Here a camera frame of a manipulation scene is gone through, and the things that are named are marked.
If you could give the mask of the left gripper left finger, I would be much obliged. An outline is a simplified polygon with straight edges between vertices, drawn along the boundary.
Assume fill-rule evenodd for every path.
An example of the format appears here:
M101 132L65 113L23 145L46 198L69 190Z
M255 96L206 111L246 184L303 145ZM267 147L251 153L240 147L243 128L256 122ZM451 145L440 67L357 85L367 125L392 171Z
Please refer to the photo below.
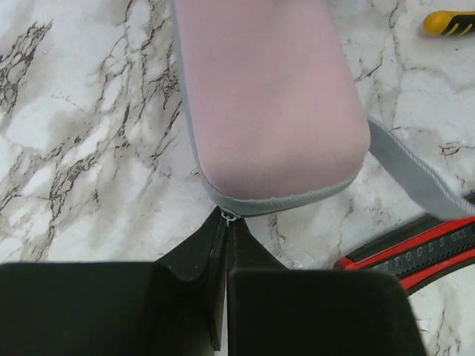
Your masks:
M154 262L4 263L3 355L213 355L227 224L210 214Z

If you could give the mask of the pink zippered umbrella case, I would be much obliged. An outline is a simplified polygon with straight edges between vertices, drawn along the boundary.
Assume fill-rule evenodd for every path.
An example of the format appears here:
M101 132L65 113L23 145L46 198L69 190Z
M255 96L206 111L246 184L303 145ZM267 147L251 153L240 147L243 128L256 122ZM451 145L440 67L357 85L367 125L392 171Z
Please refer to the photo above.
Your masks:
M194 158L223 212L255 217L324 200L371 154L429 214L474 214L365 115L325 1L173 1L171 14Z

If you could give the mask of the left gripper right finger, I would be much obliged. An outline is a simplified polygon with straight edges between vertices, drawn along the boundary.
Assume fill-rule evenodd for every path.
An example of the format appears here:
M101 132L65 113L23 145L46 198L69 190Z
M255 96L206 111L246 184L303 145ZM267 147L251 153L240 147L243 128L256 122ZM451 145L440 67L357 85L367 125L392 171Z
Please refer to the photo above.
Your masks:
M228 230L230 355L424 355L407 294L373 271L289 269L250 233Z

